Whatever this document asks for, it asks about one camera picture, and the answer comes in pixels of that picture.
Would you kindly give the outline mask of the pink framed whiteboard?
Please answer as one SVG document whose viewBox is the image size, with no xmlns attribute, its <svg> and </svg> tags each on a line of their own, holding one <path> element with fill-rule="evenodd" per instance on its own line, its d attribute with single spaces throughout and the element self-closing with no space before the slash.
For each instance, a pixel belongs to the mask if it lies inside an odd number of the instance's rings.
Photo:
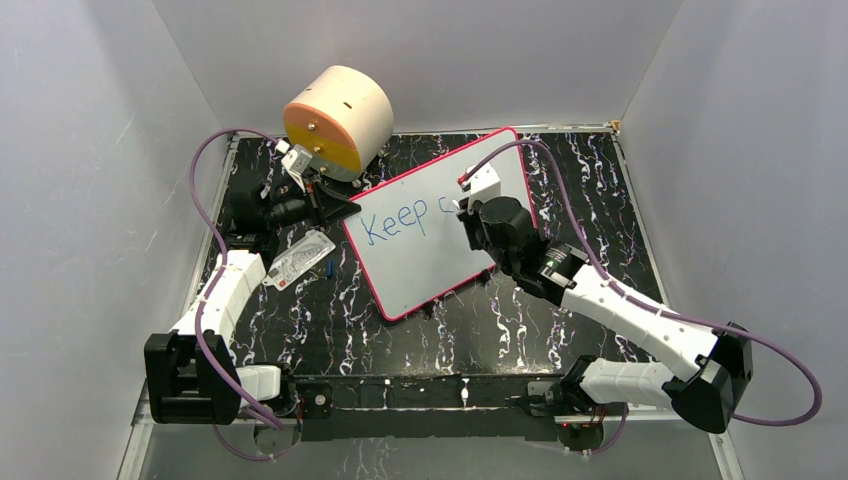
<svg viewBox="0 0 848 480">
<path fill-rule="evenodd" d="M 511 127 L 415 167 L 352 200 L 360 212 L 344 230 L 383 316 L 395 321 L 494 267 L 473 251 L 455 204 L 466 169 L 518 139 Z"/>
</svg>

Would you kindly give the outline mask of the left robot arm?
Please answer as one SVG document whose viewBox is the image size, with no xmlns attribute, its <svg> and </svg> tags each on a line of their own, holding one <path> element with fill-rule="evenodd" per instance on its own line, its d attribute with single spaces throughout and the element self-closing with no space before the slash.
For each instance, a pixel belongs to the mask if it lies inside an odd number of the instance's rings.
<svg viewBox="0 0 848 480">
<path fill-rule="evenodd" d="M 333 224 L 361 211 L 315 172 L 286 175 L 269 186 L 237 186 L 226 197 L 229 224 L 215 230 L 223 247 L 214 271 L 167 333 L 144 347 L 153 419 L 162 424 L 228 425 L 248 413 L 278 426 L 294 411 L 297 387 L 280 364 L 237 367 L 230 342 L 244 308 L 261 286 L 283 289 L 331 253 Z"/>
</svg>

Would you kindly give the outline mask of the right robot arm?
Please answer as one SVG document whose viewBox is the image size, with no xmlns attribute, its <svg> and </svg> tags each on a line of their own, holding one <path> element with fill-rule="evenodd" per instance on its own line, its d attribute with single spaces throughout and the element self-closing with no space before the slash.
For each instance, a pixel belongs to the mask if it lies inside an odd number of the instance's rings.
<svg viewBox="0 0 848 480">
<path fill-rule="evenodd" d="M 529 408 L 545 416 L 642 404 L 670 409 L 708 433 L 726 431 L 752 377 L 748 339 L 670 319 L 652 299 L 603 278 L 583 251 L 542 237 L 515 198 L 464 198 L 456 206 L 470 248 L 486 252 L 521 290 L 599 323 L 654 358 L 581 356 L 557 385 L 530 394 Z"/>
</svg>

